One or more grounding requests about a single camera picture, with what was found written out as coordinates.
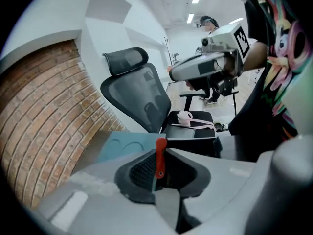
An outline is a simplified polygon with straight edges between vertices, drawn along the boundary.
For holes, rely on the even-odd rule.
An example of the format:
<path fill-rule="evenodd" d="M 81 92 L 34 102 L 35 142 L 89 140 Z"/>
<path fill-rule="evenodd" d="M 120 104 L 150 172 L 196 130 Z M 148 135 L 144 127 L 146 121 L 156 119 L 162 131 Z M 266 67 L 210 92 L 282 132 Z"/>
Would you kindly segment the pink headphones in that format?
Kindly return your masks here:
<path fill-rule="evenodd" d="M 187 127 L 195 130 L 201 130 L 201 129 L 211 129 L 216 131 L 215 125 L 213 122 L 206 121 L 206 120 L 200 120 L 193 118 L 193 115 L 189 111 L 179 111 L 177 114 L 178 118 L 178 124 L 174 124 L 175 126 L 179 127 Z M 192 127 L 192 123 L 198 123 L 200 126 L 194 126 Z"/>

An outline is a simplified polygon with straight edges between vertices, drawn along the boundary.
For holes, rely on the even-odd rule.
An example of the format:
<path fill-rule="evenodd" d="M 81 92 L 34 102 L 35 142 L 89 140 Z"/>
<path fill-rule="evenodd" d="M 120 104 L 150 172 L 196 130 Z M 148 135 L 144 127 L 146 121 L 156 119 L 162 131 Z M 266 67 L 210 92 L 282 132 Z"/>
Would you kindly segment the black graphic t-shirt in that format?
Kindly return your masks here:
<path fill-rule="evenodd" d="M 233 135 L 282 142 L 313 134 L 313 0 L 244 0 L 249 37 L 267 45 L 266 66 Z"/>

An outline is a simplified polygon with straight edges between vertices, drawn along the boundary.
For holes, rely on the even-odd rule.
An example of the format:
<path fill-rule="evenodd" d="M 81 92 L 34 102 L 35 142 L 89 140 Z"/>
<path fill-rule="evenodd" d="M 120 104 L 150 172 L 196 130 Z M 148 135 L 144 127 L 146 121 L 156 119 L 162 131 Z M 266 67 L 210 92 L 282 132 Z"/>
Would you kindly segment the grey wall panel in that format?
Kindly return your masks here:
<path fill-rule="evenodd" d="M 123 23 L 131 4 L 125 0 L 90 0 L 85 16 L 88 18 Z"/>

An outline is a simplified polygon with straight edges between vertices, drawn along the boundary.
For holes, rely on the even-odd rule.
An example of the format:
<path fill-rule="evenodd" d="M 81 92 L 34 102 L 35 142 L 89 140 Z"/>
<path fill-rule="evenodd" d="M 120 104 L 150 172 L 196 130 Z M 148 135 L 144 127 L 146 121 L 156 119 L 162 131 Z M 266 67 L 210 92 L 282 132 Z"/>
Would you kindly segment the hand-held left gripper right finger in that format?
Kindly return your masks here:
<path fill-rule="evenodd" d="M 255 163 L 202 156 L 178 149 L 167 149 L 165 168 L 173 167 L 169 156 L 196 170 L 191 189 L 198 190 L 195 197 L 184 197 L 182 206 L 187 216 L 195 220 L 192 232 L 244 232 L 255 202 L 255 196 L 245 197 L 252 180 Z"/>

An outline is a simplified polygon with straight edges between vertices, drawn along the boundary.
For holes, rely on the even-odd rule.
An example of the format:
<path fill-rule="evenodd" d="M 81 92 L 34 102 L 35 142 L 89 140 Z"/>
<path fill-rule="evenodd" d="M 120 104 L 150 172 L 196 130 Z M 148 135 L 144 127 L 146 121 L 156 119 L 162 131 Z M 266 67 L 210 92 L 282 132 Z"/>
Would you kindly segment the black square box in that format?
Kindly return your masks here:
<path fill-rule="evenodd" d="M 219 158 L 223 149 L 219 137 L 167 139 L 167 148 L 179 149 L 186 152 Z"/>

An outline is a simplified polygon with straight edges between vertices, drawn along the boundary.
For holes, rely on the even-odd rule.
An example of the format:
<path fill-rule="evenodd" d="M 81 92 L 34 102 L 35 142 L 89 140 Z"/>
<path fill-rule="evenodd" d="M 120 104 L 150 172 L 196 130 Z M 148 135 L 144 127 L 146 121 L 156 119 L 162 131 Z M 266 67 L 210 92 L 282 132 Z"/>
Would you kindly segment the small red object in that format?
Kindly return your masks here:
<path fill-rule="evenodd" d="M 167 147 L 167 139 L 159 138 L 156 141 L 156 172 L 155 178 L 162 179 L 165 175 L 165 156 L 164 152 Z"/>

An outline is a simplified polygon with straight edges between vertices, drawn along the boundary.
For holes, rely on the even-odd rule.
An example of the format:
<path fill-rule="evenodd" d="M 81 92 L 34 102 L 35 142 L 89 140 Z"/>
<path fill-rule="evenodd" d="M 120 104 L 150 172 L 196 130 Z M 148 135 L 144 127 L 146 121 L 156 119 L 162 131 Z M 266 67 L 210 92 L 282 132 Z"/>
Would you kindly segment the black mesh office chair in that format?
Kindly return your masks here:
<path fill-rule="evenodd" d="M 211 129 L 195 130 L 179 127 L 177 114 L 163 87 L 155 66 L 149 62 L 148 53 L 140 47 L 104 53 L 110 77 L 102 82 L 102 95 L 113 106 L 137 122 L 148 133 L 166 133 L 171 138 L 215 137 Z M 189 111 L 193 118 L 212 122 L 205 111 Z"/>

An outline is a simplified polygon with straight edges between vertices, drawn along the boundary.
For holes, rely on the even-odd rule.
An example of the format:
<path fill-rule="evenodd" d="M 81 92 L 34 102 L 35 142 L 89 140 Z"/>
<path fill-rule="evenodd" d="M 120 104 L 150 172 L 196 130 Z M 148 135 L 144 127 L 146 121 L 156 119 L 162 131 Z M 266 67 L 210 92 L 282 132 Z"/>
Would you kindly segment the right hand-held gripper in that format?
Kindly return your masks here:
<path fill-rule="evenodd" d="M 169 71 L 175 81 L 208 77 L 210 87 L 222 96 L 233 94 L 243 72 L 250 45 L 240 23 L 228 24 L 202 38 L 202 54 L 173 65 Z"/>

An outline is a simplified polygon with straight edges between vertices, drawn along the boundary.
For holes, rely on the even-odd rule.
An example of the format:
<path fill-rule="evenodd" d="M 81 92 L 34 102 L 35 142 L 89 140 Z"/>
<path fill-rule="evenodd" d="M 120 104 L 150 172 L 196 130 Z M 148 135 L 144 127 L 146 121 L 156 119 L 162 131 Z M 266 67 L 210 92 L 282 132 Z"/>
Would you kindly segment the person's right forearm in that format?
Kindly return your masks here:
<path fill-rule="evenodd" d="M 244 62 L 243 71 L 251 71 L 266 66 L 268 47 L 261 42 L 255 42 L 250 46 L 250 52 Z"/>

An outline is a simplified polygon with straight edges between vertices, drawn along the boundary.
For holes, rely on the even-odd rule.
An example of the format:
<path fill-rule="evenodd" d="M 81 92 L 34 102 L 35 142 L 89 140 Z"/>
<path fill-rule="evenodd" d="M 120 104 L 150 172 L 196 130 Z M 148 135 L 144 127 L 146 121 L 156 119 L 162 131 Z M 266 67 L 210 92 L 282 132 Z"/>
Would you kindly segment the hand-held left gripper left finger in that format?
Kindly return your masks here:
<path fill-rule="evenodd" d="M 117 170 L 141 155 L 85 167 L 45 196 L 36 212 L 62 235 L 175 234 L 155 205 L 130 201 L 114 182 Z"/>

